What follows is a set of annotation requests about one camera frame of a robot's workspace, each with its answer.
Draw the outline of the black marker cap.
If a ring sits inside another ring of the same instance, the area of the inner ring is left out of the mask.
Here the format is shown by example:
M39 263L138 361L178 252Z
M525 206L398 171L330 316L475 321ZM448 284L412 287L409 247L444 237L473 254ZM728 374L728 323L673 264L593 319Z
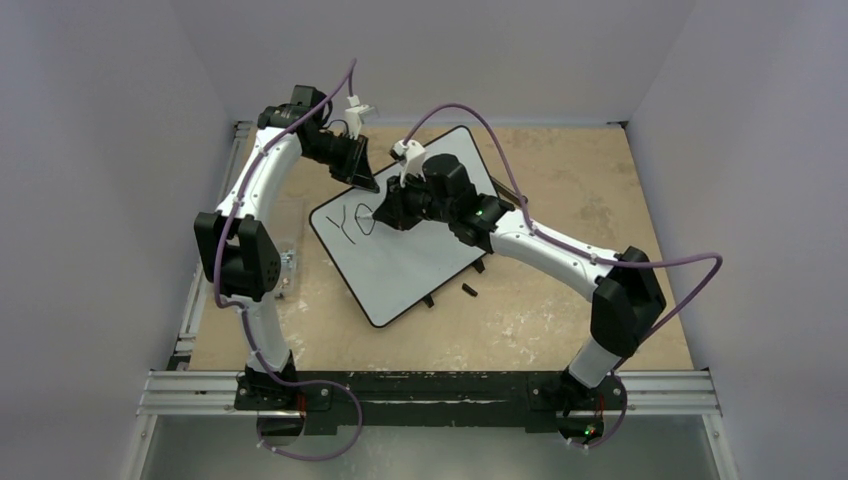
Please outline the black marker cap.
M478 292L474 288L472 288L470 285L468 285L467 283L463 283L461 285L461 288L465 293L467 293L468 295L470 295L472 297L478 296Z

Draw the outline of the white whiteboard black frame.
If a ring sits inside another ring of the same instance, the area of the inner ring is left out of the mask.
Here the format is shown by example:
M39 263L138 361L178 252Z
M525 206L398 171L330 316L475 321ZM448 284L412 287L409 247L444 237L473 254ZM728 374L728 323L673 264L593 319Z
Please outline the white whiteboard black frame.
M484 257L448 226L423 221L394 230L363 216L382 203L396 163L376 170L378 193L349 188L309 214L309 225L368 323L382 328Z

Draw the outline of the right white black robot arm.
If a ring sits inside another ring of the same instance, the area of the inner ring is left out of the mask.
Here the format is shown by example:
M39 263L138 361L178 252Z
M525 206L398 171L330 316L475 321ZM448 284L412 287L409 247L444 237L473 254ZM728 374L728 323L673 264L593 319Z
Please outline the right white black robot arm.
M398 231L422 221L443 223L460 243L529 265L585 297L590 334L561 377L563 397L576 407L599 396L602 381L633 356L667 306L642 250L576 245L554 230L531 226L513 204L479 192L451 154L426 160L420 175L390 177L372 217Z

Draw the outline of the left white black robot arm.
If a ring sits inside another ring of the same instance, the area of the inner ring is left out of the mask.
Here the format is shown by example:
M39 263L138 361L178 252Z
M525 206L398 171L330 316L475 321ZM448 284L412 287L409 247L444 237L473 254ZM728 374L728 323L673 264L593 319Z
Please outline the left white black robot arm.
M220 308L241 317L249 358L240 378L242 399L266 401L272 408L292 405L298 379L273 298L283 272L282 257L266 224L282 183L302 158L327 167L332 179L377 193L367 159L362 115L370 111L354 93L347 95L343 130L329 130L331 95L304 85L289 102L267 107L256 122L250 158L225 198L211 213L194 220L204 274Z

